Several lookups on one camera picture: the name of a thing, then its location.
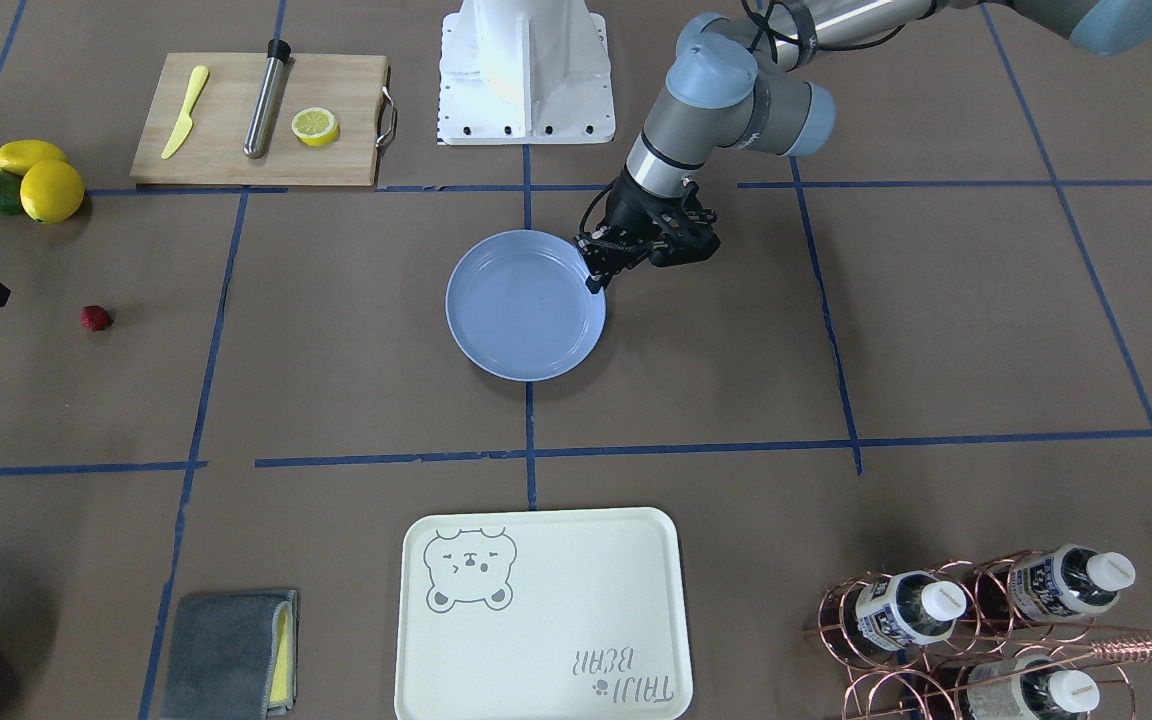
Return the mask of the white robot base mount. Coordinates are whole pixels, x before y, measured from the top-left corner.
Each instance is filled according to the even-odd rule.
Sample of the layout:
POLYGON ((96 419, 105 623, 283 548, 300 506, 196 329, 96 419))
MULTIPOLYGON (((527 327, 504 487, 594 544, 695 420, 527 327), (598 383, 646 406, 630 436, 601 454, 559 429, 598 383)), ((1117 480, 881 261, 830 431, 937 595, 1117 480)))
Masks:
POLYGON ((440 145, 616 136, 607 23, 585 1, 463 1, 445 15, 440 41, 440 145))

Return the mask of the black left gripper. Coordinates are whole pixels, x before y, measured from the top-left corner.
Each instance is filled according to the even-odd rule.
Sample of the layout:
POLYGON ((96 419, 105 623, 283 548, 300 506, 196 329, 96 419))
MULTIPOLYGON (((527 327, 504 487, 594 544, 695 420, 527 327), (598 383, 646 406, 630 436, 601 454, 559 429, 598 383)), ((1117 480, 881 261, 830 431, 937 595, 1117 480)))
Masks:
POLYGON ((576 234, 576 249, 588 266, 588 291, 604 291, 617 272, 644 262, 666 268, 703 263, 717 253, 717 211, 704 209, 694 179, 682 179, 681 190, 679 197, 658 197, 627 172, 602 188, 576 234))

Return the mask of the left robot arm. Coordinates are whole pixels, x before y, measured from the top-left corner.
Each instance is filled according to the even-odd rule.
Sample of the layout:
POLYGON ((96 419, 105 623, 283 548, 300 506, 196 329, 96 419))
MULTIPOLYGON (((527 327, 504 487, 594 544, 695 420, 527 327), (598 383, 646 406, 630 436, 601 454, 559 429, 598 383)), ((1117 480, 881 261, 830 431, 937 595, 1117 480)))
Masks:
POLYGON ((573 237, 600 293, 643 263, 658 268, 717 253, 717 214, 696 177, 718 149, 803 158, 836 122, 826 88, 791 73, 819 56, 873 50, 902 28, 948 9, 946 1, 770 1, 737 17, 696 15, 682 28, 662 91, 626 164, 596 200, 602 219, 573 237))

